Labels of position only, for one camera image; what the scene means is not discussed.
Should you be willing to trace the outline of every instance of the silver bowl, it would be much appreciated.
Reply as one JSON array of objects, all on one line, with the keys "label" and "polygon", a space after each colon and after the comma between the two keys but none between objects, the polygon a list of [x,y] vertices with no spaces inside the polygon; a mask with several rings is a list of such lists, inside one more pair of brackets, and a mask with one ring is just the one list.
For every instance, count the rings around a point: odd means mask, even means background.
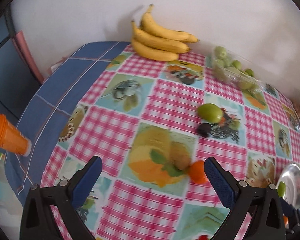
[{"label": "silver bowl", "polygon": [[300,209],[300,168],[298,165],[290,163],[283,169],[277,183],[277,188],[280,181],[286,184],[284,200],[295,209]]}]

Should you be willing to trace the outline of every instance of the blue tablecloth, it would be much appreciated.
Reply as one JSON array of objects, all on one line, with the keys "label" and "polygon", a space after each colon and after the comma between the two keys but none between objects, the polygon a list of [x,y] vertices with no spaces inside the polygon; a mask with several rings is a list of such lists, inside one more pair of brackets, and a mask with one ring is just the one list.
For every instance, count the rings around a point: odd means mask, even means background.
[{"label": "blue tablecloth", "polygon": [[40,87],[22,114],[17,128],[32,142],[28,157],[7,153],[5,172],[24,205],[31,184],[42,173],[64,125],[78,101],[129,42],[88,43],[67,59]]}]

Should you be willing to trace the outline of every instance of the bunch of bananas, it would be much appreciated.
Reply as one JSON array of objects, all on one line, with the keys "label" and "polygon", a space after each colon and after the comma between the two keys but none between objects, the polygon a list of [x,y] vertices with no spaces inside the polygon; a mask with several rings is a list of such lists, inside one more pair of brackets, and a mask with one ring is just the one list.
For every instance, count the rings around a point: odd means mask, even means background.
[{"label": "bunch of bananas", "polygon": [[134,21],[131,22],[132,47],[135,52],[145,58],[159,61],[176,60],[179,58],[179,53],[190,51],[185,43],[197,42],[198,39],[190,33],[169,30],[158,25],[151,15],[153,6],[150,4],[143,14],[140,28]]}]

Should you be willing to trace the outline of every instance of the screw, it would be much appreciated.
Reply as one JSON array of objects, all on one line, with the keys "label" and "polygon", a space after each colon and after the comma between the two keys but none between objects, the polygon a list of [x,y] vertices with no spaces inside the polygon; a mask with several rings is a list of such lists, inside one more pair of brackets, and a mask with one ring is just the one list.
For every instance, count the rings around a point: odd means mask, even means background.
[{"label": "screw", "polygon": [[275,186],[275,184],[271,183],[269,184],[270,189],[276,189],[277,187]]},{"label": "screw", "polygon": [[59,182],[59,185],[60,185],[61,187],[64,187],[64,186],[66,186],[67,184],[68,184],[68,181],[67,181],[66,179],[63,179],[62,181]]},{"label": "screw", "polygon": [[32,184],[30,188],[31,190],[35,190],[38,188],[38,184]]},{"label": "screw", "polygon": [[239,185],[240,185],[241,187],[246,187],[246,186],[248,185],[248,183],[247,183],[245,180],[240,180],[240,181],[239,181]]}]

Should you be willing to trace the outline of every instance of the orange container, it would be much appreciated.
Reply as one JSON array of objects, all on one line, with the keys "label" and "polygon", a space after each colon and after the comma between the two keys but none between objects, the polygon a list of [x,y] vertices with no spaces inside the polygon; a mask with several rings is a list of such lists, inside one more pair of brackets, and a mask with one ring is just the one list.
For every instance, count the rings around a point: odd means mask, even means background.
[{"label": "orange container", "polygon": [[0,148],[23,156],[28,156],[31,151],[31,141],[24,137],[4,114],[0,114]]}]

